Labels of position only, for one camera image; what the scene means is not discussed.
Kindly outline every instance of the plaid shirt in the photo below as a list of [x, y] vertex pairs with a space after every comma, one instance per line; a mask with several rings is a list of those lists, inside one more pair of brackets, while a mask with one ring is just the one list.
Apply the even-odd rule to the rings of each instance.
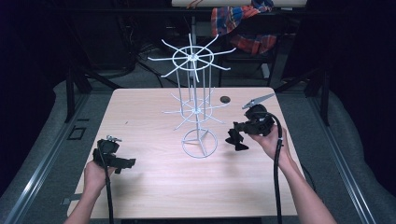
[[[222, 36], [230, 33], [241, 20], [272, 10], [271, 0], [252, 0], [250, 6], [215, 7], [212, 10], [212, 35]], [[261, 54], [272, 48], [276, 42], [274, 35], [235, 35], [230, 42], [235, 48], [245, 52]]]

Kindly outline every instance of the chair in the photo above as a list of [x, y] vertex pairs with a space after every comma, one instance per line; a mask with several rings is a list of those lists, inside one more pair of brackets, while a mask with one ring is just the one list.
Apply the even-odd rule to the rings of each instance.
[[[289, 26], [288, 19], [282, 15], [278, 15], [275, 13], [263, 13], [241, 20], [240, 24], [234, 30], [232, 30], [230, 33], [228, 33], [226, 36], [223, 37], [223, 42], [221, 45], [222, 51], [233, 49], [233, 46], [230, 43], [230, 39], [236, 34], [275, 35], [276, 36], [275, 45], [271, 49], [265, 51], [263, 54], [257, 54], [257, 55], [252, 55], [251, 53], [244, 52], [241, 49], [236, 49], [231, 53], [220, 55], [219, 65], [222, 66], [224, 63], [230, 63], [230, 64], [251, 63], [251, 64], [257, 64], [258, 65], [257, 69], [261, 69], [262, 64], [264, 63], [271, 64], [271, 66], [269, 67], [269, 77], [266, 83], [267, 86], [270, 86], [272, 74], [274, 72], [274, 67], [276, 63], [276, 55], [279, 49], [279, 42], [283, 34], [285, 34], [288, 26]], [[224, 72], [223, 70], [221, 69], [219, 70], [219, 87], [221, 87], [221, 81], [223, 79], [265, 80], [263, 71], [262, 71], [262, 77], [260, 78], [226, 77], [223, 75], [223, 72]]]

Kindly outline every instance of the table top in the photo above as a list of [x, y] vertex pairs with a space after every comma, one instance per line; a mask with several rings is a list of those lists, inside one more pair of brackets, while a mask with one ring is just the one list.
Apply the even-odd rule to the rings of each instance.
[[[173, 7], [241, 7], [251, 0], [172, 0]], [[275, 7], [305, 7], [306, 0], [273, 0]]]
[[[184, 97], [187, 88], [181, 92]], [[118, 158], [136, 159], [131, 169], [123, 169], [120, 175], [110, 177], [114, 218], [275, 216], [273, 161], [244, 133], [241, 133], [245, 138], [243, 144], [249, 146], [248, 150], [235, 151], [233, 145], [225, 142], [233, 121], [248, 121], [242, 106], [273, 92], [270, 88], [212, 89], [210, 104], [206, 107], [209, 116], [201, 128], [210, 130], [218, 145], [213, 154], [197, 159], [188, 155], [181, 144], [185, 134], [196, 128], [196, 123], [183, 123], [178, 112], [164, 113], [180, 110], [178, 89], [115, 90], [92, 145], [93, 151], [96, 142], [110, 134], [122, 139], [116, 153]], [[203, 95], [203, 89], [197, 89], [196, 95], [198, 98]], [[231, 102], [224, 105], [219, 100], [221, 96], [229, 96]], [[287, 128], [275, 96], [262, 105]], [[188, 110], [184, 109], [185, 117], [187, 114]], [[290, 136], [288, 138], [291, 156], [300, 165]], [[83, 185], [81, 175], [76, 194], [82, 192]], [[279, 186], [282, 214], [295, 216], [290, 189], [281, 172]], [[77, 201], [71, 202], [68, 215], [76, 204]], [[92, 218], [107, 217], [104, 188]]]

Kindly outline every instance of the spinning display rack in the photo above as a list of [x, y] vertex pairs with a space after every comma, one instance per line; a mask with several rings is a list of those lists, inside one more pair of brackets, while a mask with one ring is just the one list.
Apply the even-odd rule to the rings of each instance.
[[[172, 58], [153, 59], [148, 57], [152, 61], [172, 61], [175, 66], [175, 69], [162, 77], [168, 77], [171, 74], [176, 73], [178, 97], [175, 95], [172, 96], [180, 102], [180, 109], [178, 111], [165, 111], [163, 113], [180, 113], [183, 121], [175, 128], [175, 130], [186, 123], [186, 121], [195, 124], [195, 128], [187, 132], [181, 140], [184, 151], [194, 158], [205, 158], [215, 152], [218, 145], [218, 139], [214, 133], [203, 128], [201, 124], [208, 119], [213, 119], [219, 123], [223, 123], [221, 120], [215, 119], [212, 116], [212, 113], [215, 108], [224, 107], [228, 104], [225, 103], [217, 106], [213, 106], [211, 104], [211, 95], [214, 91], [214, 88], [211, 87], [212, 66], [222, 70], [230, 70], [230, 68], [224, 68], [213, 64], [214, 56], [234, 51], [234, 49], [232, 49], [213, 53], [208, 47], [215, 42], [217, 38], [218, 37], [216, 36], [212, 41], [210, 41], [210, 43], [202, 47], [194, 45], [191, 40], [191, 35], [189, 35], [190, 45], [180, 49], [163, 41], [167, 47], [175, 50]], [[182, 95], [180, 87], [179, 72], [181, 71], [185, 72], [188, 80], [187, 96]], [[199, 76], [202, 77], [203, 83], [203, 92], [200, 96], [197, 94], [197, 83], [200, 82]], [[208, 87], [205, 84], [206, 76], [209, 78]]]

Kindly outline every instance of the black mount with cable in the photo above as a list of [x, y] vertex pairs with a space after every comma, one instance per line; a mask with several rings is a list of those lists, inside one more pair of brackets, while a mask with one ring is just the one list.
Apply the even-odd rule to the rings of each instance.
[[114, 153], [117, 152], [119, 149], [119, 144], [117, 144], [117, 141], [122, 141], [119, 138], [113, 137], [111, 135], [108, 135], [106, 140], [101, 139], [97, 141], [97, 146], [98, 148], [93, 150], [93, 160], [98, 164], [99, 166], [103, 167], [105, 169], [105, 174], [106, 174], [106, 191], [107, 191], [107, 203], [108, 203], [108, 216], [109, 216], [109, 223], [114, 223], [114, 217], [113, 217], [113, 201], [111, 198], [111, 187], [110, 187], [110, 178], [108, 176], [108, 167], [115, 167], [116, 169], [116, 174], [119, 174], [121, 172], [121, 169], [125, 168], [132, 168], [134, 166], [134, 163], [136, 159], [123, 159], [123, 158], [117, 158]]
[[249, 110], [245, 113], [245, 116], [248, 118], [247, 122], [234, 122], [233, 129], [228, 131], [230, 135], [225, 141], [232, 145], [235, 145], [235, 150], [246, 150], [248, 149], [247, 146], [243, 145], [241, 142], [243, 141], [243, 136], [240, 132], [244, 132], [247, 134], [260, 134], [262, 136], [266, 136], [271, 132], [271, 127], [275, 124], [277, 125], [277, 136], [278, 140], [276, 143], [276, 153], [274, 156], [274, 185], [275, 185], [275, 195], [276, 195], [276, 213], [277, 213], [277, 222], [279, 224], [282, 223], [282, 209], [280, 204], [280, 191], [279, 191], [279, 179], [278, 179], [278, 163], [279, 163], [279, 153], [280, 149], [282, 148], [282, 127], [280, 125], [279, 119], [267, 112], [267, 109], [263, 106], [258, 104], [261, 101], [264, 101], [274, 94], [269, 94], [263, 97], [259, 97], [257, 99], [251, 100], [242, 108], [248, 108]]

